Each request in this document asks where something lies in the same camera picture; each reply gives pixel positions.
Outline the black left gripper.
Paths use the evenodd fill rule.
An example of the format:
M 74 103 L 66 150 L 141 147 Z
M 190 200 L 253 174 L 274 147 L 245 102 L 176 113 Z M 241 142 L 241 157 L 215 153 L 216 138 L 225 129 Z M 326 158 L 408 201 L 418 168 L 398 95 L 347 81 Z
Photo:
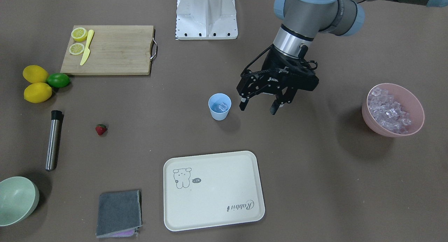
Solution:
M 261 70 L 251 71 L 250 67 L 265 53 Z M 289 57 L 280 52 L 273 44 L 252 60 L 241 72 L 237 92 L 241 95 L 239 108 L 245 111 L 249 100 L 260 93 L 275 95 L 270 113 L 275 115 L 279 108 L 290 104 L 298 89 L 313 91 L 319 84 L 315 74 L 317 62 L 303 58 Z

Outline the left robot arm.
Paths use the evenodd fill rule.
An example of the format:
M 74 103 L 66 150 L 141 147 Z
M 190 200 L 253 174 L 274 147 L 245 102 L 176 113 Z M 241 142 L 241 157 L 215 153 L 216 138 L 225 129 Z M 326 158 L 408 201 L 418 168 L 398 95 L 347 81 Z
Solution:
M 259 94 L 275 95 L 270 112 L 293 101 L 300 90 L 313 91 L 319 79 L 318 64 L 305 55 L 318 33 L 351 36 L 363 26 L 365 12 L 360 3 L 376 0 L 275 0 L 275 15 L 282 20 L 260 71 L 246 66 L 240 75 L 237 92 L 240 109 Z M 447 0 L 386 0 L 427 7 L 447 6 Z

